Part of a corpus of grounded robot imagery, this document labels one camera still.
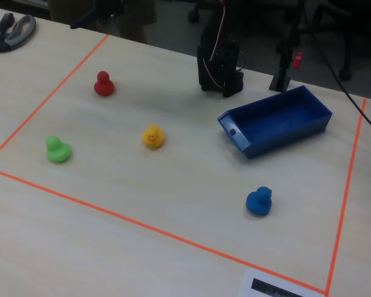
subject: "green rubber duck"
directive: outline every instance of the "green rubber duck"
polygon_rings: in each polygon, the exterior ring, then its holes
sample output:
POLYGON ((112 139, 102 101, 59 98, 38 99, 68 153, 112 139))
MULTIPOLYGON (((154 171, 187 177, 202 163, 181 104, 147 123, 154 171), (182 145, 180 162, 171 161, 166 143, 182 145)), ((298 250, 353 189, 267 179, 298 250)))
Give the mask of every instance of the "green rubber duck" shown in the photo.
POLYGON ((70 145, 61 142, 56 136, 49 136, 45 142, 47 158, 53 163, 65 162, 70 157, 70 145))

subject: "pants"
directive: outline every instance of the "pants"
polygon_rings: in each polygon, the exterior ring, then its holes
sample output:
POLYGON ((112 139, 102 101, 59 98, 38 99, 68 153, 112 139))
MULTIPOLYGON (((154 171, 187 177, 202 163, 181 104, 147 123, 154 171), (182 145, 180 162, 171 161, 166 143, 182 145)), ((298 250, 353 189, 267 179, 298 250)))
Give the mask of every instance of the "pants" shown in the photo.
MULTIPOLYGON (((124 15, 117 19, 117 27, 122 37, 145 42, 143 26, 156 22, 155 0, 129 0, 124 15)), ((48 0, 51 19, 70 25, 92 8, 93 0, 48 0)), ((85 28, 102 31, 98 23, 85 28)))

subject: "wooden table surface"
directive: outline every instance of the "wooden table surface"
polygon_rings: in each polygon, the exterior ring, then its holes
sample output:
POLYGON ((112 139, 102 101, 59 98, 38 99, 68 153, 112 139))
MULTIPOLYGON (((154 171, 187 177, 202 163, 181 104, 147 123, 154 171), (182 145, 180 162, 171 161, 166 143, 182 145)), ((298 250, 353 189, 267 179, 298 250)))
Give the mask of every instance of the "wooden table surface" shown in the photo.
POLYGON ((250 267, 371 295, 371 128, 342 93, 307 85, 334 114, 326 132, 248 160, 216 120, 274 94, 270 75, 244 72, 224 99, 200 90, 194 57, 40 19, 0 54, 0 297, 237 296, 250 267), (154 152, 150 124, 167 136, 154 152), (67 163, 47 161, 49 135, 67 163), (265 218, 244 206, 260 186, 265 218))

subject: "red clamp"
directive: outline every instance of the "red clamp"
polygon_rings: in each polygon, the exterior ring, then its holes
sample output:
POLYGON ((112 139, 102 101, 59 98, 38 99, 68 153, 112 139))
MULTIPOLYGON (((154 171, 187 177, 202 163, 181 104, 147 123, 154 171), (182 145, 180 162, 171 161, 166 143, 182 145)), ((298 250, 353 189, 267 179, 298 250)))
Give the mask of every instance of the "red clamp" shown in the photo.
POLYGON ((292 61, 294 63, 294 69, 298 69, 299 66, 301 66, 302 57, 304 56, 304 53, 298 52, 297 56, 293 57, 292 61))

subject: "blue plastic tray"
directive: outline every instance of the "blue plastic tray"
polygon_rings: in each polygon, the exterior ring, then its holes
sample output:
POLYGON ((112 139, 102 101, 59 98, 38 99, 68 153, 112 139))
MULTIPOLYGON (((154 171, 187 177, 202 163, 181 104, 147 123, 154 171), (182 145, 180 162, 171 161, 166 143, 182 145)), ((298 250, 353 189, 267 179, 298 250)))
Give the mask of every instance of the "blue plastic tray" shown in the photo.
POLYGON ((247 158, 324 131, 333 113, 305 86, 222 114, 218 121, 247 158))

